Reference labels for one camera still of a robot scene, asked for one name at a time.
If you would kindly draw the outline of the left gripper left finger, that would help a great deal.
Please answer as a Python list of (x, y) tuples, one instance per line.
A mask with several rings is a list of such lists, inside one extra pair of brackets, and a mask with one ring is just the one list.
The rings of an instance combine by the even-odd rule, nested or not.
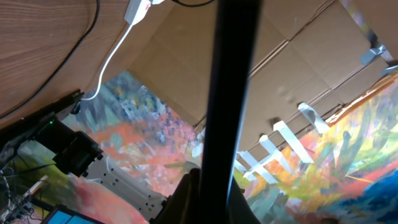
[(175, 192), (162, 202), (160, 213), (150, 224), (191, 224), (198, 221), (200, 169), (185, 174)]

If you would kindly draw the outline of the Samsung Galaxy smartphone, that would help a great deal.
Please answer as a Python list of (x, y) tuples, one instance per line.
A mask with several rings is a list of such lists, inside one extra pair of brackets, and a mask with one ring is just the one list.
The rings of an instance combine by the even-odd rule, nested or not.
[(261, 0), (219, 0), (197, 223), (225, 223)]

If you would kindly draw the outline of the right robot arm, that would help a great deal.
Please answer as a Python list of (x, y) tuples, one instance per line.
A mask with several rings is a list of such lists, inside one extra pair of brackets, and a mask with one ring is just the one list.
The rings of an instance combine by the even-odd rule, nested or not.
[(34, 129), (33, 138), (55, 153), (55, 166), (64, 174), (74, 174), (108, 189), (132, 205), (148, 222), (164, 208), (166, 197), (129, 175), (82, 131), (74, 131), (57, 119)]

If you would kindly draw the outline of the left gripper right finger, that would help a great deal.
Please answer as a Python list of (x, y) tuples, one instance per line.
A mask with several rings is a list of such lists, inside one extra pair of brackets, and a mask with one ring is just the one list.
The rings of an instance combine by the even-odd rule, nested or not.
[(261, 224), (234, 178), (232, 178), (229, 191), (228, 219), (230, 224)]

